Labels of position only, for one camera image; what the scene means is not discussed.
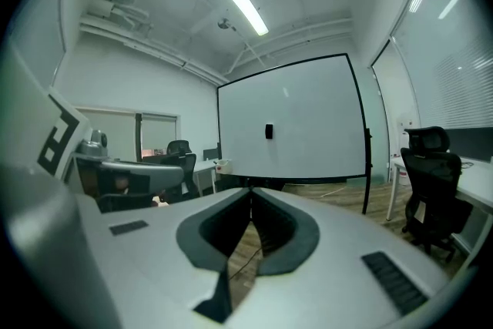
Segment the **cable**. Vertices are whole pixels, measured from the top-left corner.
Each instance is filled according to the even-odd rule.
[[[240,269],[239,269],[239,270],[238,270],[235,274],[233,274],[233,275],[229,278],[229,280],[232,280],[232,279],[233,279],[233,277],[235,277],[235,276],[236,276],[236,275],[237,275],[240,271],[242,271],[245,267],[247,267],[247,265],[248,265],[248,264],[252,261],[253,257],[255,257],[255,255],[257,255],[257,253],[258,253],[260,250],[262,250],[262,247],[261,247],[261,248],[259,248],[257,251],[255,251],[255,252],[253,253],[253,255],[250,257],[250,259],[249,259],[249,260],[248,260],[248,261],[247,261],[247,262],[246,262],[246,263],[245,263],[245,264],[244,264],[244,265],[243,265],[243,266],[242,266],[242,267],[241,267],[241,268],[240,268]]]

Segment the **white desk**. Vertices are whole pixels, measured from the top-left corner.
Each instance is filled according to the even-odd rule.
[[[456,197],[468,201],[488,214],[493,214],[493,164],[467,158],[461,158],[461,160],[462,162],[473,162],[474,165],[468,169],[462,169]],[[393,158],[391,165],[394,167],[394,181],[391,201],[388,205],[387,221],[392,219],[394,212],[399,185],[399,169],[406,169],[401,157]]]
[[[193,177],[195,178],[195,184],[199,189],[199,195],[203,196],[202,188],[200,187],[200,177],[199,174],[202,172],[210,171],[210,178],[213,182],[213,191],[216,193],[216,164],[214,161],[218,159],[204,160],[203,162],[195,163],[193,168]]]

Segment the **whiteboard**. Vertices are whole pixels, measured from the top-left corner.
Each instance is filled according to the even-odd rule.
[[[365,174],[364,114],[346,54],[270,69],[217,90],[223,159],[238,176]],[[273,124],[273,139],[265,125]]]

